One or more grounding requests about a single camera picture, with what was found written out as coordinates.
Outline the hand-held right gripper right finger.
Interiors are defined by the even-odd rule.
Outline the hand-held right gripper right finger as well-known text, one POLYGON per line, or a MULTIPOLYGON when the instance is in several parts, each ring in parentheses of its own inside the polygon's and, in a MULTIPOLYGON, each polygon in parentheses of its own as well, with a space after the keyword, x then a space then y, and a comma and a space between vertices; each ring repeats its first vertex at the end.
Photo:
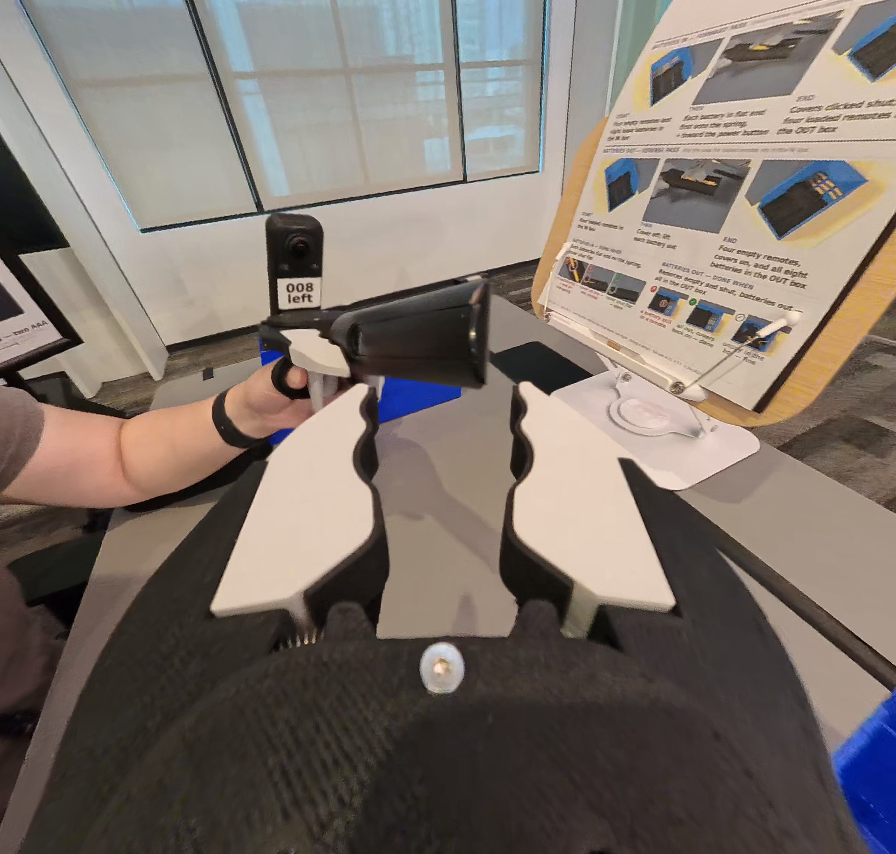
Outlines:
POLYGON ((676 598, 624 470, 626 452, 523 381, 511 396, 511 473, 500 577, 522 610, 549 604, 569 637, 609 607, 670 614, 676 598))

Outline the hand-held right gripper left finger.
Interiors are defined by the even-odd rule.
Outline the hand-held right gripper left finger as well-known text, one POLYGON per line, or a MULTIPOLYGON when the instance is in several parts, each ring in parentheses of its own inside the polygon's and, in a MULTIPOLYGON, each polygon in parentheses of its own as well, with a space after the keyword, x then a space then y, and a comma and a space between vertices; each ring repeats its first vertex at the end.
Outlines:
POLYGON ((385 590, 385 520, 375 390, 361 383, 279 445, 267 460, 210 612, 285 610, 325 620, 334 605, 375 610, 385 590))

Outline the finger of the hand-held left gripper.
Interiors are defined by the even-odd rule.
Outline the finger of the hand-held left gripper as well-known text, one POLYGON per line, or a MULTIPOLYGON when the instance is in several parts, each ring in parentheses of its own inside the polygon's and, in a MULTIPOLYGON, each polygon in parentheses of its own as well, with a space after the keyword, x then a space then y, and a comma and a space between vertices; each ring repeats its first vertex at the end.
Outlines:
POLYGON ((284 357, 293 367, 304 371, 308 380, 351 377, 352 369, 347 356, 319 331, 282 330, 279 334, 285 341, 280 345, 284 357))

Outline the black remote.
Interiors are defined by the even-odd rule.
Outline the black remote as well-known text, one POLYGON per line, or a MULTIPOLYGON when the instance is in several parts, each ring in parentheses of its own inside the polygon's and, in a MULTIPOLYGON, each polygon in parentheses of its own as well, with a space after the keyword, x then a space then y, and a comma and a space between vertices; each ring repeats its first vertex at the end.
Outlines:
POLYGON ((487 381, 491 284, 448 288, 343 311, 322 332, 355 374, 480 389, 487 381))

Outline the blue plastic bin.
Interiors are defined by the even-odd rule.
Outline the blue plastic bin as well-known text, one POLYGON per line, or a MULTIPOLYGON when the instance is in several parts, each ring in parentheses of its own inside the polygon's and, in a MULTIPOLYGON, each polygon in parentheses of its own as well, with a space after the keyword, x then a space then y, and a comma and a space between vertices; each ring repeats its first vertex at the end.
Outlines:
MULTIPOLYGON (((276 362, 280 356, 275 346, 265 342, 259 334, 259 351, 263 366, 276 362)), ((408 381, 386 378, 379 394, 378 417, 380 424, 402 418, 425 409, 430 409, 445 402, 457 400, 462 396, 462 388, 433 384, 429 382, 408 381)), ((269 438, 271 445, 279 445, 291 433, 281 430, 269 438)))
POLYGON ((836 750, 833 766, 869 850, 894 853, 894 692, 836 750))

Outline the person's left forearm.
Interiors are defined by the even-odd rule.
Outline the person's left forearm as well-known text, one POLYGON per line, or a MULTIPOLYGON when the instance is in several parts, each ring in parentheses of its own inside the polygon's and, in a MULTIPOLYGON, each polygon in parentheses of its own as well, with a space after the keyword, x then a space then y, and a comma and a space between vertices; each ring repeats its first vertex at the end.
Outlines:
POLYGON ((115 508, 181 491, 240 455, 213 422, 212 401, 131 419, 42 405, 35 452, 2 502, 115 508))

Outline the person's left hand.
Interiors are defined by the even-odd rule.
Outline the person's left hand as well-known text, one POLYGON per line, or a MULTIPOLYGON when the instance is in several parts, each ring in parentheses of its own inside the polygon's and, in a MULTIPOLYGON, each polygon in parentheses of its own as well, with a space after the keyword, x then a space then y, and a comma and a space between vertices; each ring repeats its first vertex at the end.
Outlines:
POLYGON ((315 412, 308 377, 283 356, 230 388, 227 412, 254 437, 295 429, 315 412))

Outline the black wristband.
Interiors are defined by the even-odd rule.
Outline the black wristband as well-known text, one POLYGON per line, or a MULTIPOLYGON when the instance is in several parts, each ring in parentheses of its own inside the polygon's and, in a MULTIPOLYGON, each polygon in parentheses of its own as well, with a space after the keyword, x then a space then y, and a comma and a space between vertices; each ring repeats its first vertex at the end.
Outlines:
POLYGON ((266 437, 254 437, 243 433, 227 412, 230 389, 220 391, 211 404, 211 421, 225 445, 238 450, 249 450, 265 443, 266 437))

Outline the black wrist rest pad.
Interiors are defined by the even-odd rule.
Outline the black wrist rest pad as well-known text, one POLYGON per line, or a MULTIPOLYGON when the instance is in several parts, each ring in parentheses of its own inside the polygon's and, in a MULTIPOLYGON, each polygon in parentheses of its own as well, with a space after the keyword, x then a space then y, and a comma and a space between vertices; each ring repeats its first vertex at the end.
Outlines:
POLYGON ((189 487, 129 504, 124 509, 134 514, 153 512, 227 487, 240 479, 253 464, 268 458, 273 449, 270 440, 264 440, 261 445, 241 451, 239 456, 189 487))

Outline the black framed window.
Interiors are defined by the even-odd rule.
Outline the black framed window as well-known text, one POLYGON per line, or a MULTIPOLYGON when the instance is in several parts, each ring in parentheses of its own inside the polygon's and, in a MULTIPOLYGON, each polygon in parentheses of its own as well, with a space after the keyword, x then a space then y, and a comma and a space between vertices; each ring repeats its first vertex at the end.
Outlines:
POLYGON ((546 0, 16 0, 141 232, 541 166, 546 0))

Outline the black framed marker sign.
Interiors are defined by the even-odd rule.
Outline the black framed marker sign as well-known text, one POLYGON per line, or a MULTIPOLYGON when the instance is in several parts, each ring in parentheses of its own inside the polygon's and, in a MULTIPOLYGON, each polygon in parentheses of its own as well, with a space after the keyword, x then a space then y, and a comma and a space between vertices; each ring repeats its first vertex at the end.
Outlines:
POLYGON ((2 254, 2 377, 19 373, 81 344, 79 333, 21 258, 2 254))

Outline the person's grey-brown t-shirt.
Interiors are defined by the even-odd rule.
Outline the person's grey-brown t-shirt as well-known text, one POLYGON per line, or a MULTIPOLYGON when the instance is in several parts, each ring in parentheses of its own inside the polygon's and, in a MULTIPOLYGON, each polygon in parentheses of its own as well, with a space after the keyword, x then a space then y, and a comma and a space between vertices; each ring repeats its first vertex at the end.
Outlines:
MULTIPOLYGON (((37 451, 43 426, 43 413, 36 400, 19 390, 2 389, 2 491, 37 451)), ((51 613, 26 605, 17 579, 2 567, 2 719, 35 713, 42 707, 64 647, 62 630, 51 613)))

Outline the printed instruction sheet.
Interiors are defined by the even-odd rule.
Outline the printed instruction sheet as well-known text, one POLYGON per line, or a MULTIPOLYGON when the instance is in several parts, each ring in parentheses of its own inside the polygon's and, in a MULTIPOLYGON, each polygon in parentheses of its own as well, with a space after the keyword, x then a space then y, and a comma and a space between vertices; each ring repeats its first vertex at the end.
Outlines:
POLYGON ((894 0, 673 0, 546 314, 759 413, 894 219, 894 0))

